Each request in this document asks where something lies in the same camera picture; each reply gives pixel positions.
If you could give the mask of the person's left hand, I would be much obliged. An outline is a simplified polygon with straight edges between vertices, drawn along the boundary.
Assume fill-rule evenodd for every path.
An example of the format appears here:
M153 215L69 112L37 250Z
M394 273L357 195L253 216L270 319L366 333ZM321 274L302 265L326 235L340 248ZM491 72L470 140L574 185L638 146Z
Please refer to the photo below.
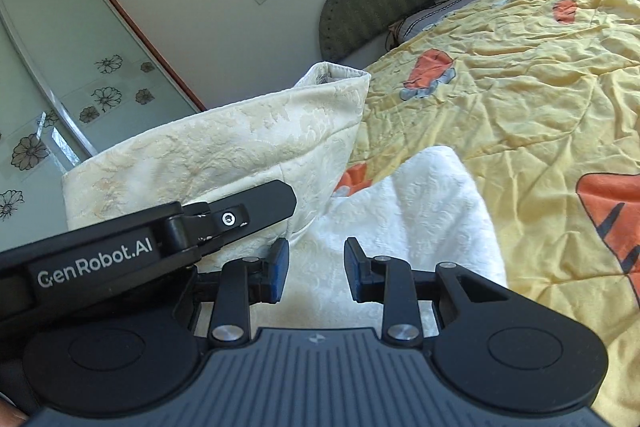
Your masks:
M0 427L21 427L26 421L28 417L4 395L0 395Z

